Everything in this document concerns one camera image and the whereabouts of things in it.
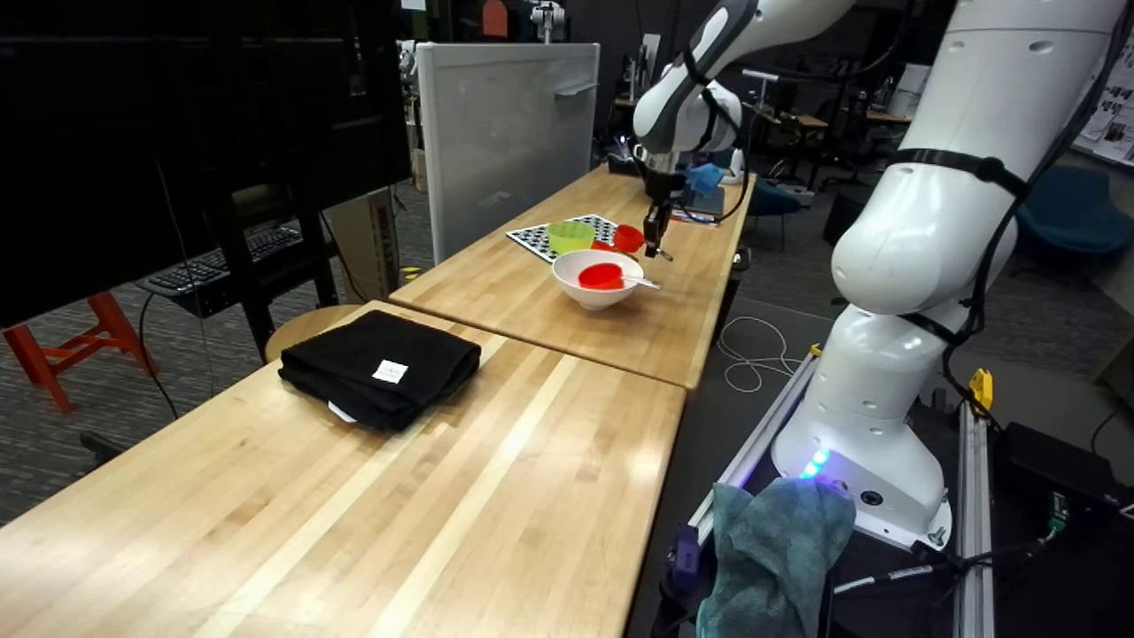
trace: floor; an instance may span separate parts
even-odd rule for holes
[[[424,198],[414,188],[397,190],[404,198],[397,211],[399,263],[430,267]],[[822,343],[827,326],[840,311],[840,293],[831,280],[831,244],[822,241],[831,206],[832,196],[820,190],[812,211],[781,219],[749,219],[744,244],[753,250],[753,267],[738,280],[738,306],[723,322],[706,384],[686,401],[632,636],[650,624],[657,596],[650,579],[657,579],[663,563],[671,528],[681,526],[706,485],[711,485],[738,449],[738,441],[744,441],[775,397],[775,388],[782,388],[789,362],[808,343]],[[46,393],[20,381],[10,350],[2,350],[0,526],[97,465],[97,455],[83,443],[85,432],[129,446],[262,362],[238,309],[196,318],[147,293],[139,284],[124,284],[115,293],[147,338],[158,371],[148,381],[115,350],[93,354],[65,377],[75,413],[62,416]],[[287,318],[313,306],[317,293],[298,289],[281,298],[272,311]],[[28,326],[44,339],[65,339],[78,332],[85,318],[85,306],[65,306],[28,318]],[[1029,421],[1079,446],[1095,443],[1097,455],[1113,458],[1115,475],[1134,485],[1134,424],[1095,388],[1095,371],[1132,332],[1134,318],[1095,289],[1073,276],[1053,276],[1020,254],[989,293],[989,329],[963,346],[957,365],[992,365],[1001,390],[995,413],[1003,420]]]

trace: blue light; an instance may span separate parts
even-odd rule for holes
[[[831,461],[831,449],[820,446],[820,449],[812,455],[812,461],[803,465],[803,480],[820,475],[827,461]]]

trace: cable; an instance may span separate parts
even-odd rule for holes
[[[148,318],[148,306],[152,306],[152,292],[147,292],[147,302],[142,302],[142,309],[139,309],[139,339],[142,339],[142,350],[148,350],[147,346],[147,318]],[[169,416],[177,420],[181,413],[177,413],[177,404],[173,404],[173,397],[169,397],[169,390],[165,390],[165,384],[148,368],[148,365],[142,365],[147,368],[147,377],[152,381],[152,388],[163,393],[163,401],[165,401],[165,407],[169,407]]]
[[[976,554],[976,556],[947,556],[947,554],[938,554],[938,559],[932,559],[932,563],[880,570],[880,576],[866,576],[866,579],[851,579],[851,582],[831,584],[831,596],[838,600],[838,596],[851,596],[851,592],[861,592],[861,587],[880,587],[880,584],[916,582],[916,579],[932,579],[932,576],[951,576],[953,584],[957,584],[976,569],[995,569],[1003,559],[1029,563],[1067,532],[1067,518],[1070,518],[1067,495],[1053,493],[1047,535],[1037,535],[1030,544],[1018,544],[1018,546],[1003,546],[1003,551],[989,551],[989,554]]]
[[[738,332],[742,322],[755,322],[755,326],[766,326],[775,339],[781,339],[781,350],[769,354],[769,359],[755,359],[755,354],[744,354],[742,346],[729,343],[729,332]],[[802,359],[786,359],[786,338],[775,322],[769,318],[758,318],[758,317],[732,317],[723,322],[719,329],[719,339],[717,339],[717,350],[723,359],[729,359],[729,365],[723,368],[723,384],[732,390],[732,393],[758,393],[766,388],[766,377],[761,371],[775,371],[775,377],[795,377],[795,368],[802,365]]]
[[[325,214],[320,214],[320,224],[324,224],[324,229],[325,229],[325,237],[333,241],[333,253],[339,254],[339,267],[343,267],[343,276],[346,276],[352,293],[363,298],[359,280],[354,280],[354,271],[352,271],[352,263],[343,260],[343,244],[339,244],[339,237],[333,234]]]
[[[165,203],[165,215],[169,215],[169,227],[173,227],[173,237],[177,237],[177,250],[181,250],[181,263],[184,263],[184,271],[188,271],[188,280],[196,284],[196,263],[190,263],[184,229],[181,229],[177,214],[173,214],[173,196],[169,196],[169,180],[165,180],[165,167],[163,167],[163,163],[157,163],[157,178],[158,178],[158,185],[163,185],[163,203]],[[196,293],[196,309],[202,309],[202,306],[206,306],[202,289],[190,289],[190,293]],[[202,359],[209,359],[206,322],[200,322],[200,346],[202,346]]]
[[[1108,413],[1097,424],[1095,424],[1095,432],[1092,432],[1092,455],[1097,455],[1097,435],[1101,435],[1101,428],[1115,420],[1121,413]]]
[[[1132,32],[1132,3],[1122,9],[1121,23],[1115,23],[1115,30],[1113,30],[1113,37],[1108,37],[1105,61],[1101,61],[1097,78],[1092,82],[1087,97],[1097,97],[1097,88],[1105,84],[1108,68],[1113,68],[1115,58],[1122,52],[1126,32]],[[1041,163],[1050,163],[1053,157],[1059,157],[1059,153],[1067,150],[1070,136],[1079,136],[1073,120],[1084,115],[1084,102],[1082,102],[1079,115],[1063,126],[1063,133],[1053,137],[1053,147],[1050,147],[1050,153],[1047,153]],[[953,377],[953,354],[957,354],[960,343],[968,343],[976,332],[986,329],[986,293],[989,293],[989,280],[992,280],[992,260],[995,260],[995,250],[1001,250],[1007,227],[1018,219],[1018,211],[1020,211],[1020,198],[1018,198],[1018,203],[1003,214],[1003,219],[995,224],[995,229],[992,229],[992,237],[989,237],[989,244],[986,244],[986,253],[982,253],[982,260],[977,260],[977,273],[976,273],[970,298],[968,298],[968,318],[963,318],[963,326],[957,329],[957,339],[951,339],[947,350],[942,350],[942,377],[947,377],[947,384],[951,384],[963,401],[970,401],[970,407],[976,407],[982,420],[989,420],[995,428],[1003,428],[1003,424],[995,421],[995,416],[992,416],[986,404],[977,404],[963,384],[957,384],[957,377]]]
[[[749,126],[744,141],[742,141],[744,167],[749,167],[753,137],[755,137],[755,126]],[[723,219],[729,219],[732,214],[742,214],[742,206],[744,206],[749,190],[753,190],[753,172],[744,172],[744,180],[742,180],[742,196],[738,196],[738,203],[732,203],[725,214],[711,215],[709,224],[723,224]]]

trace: whiteboard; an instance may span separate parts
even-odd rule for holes
[[[437,263],[590,173],[598,44],[422,44],[414,71]]]
[[[1121,61],[1113,61],[1073,150],[1134,167],[1134,32],[1126,37]]]

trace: black panel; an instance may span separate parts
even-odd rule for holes
[[[8,0],[0,326],[214,250],[215,185],[404,180],[389,32],[386,0]]]

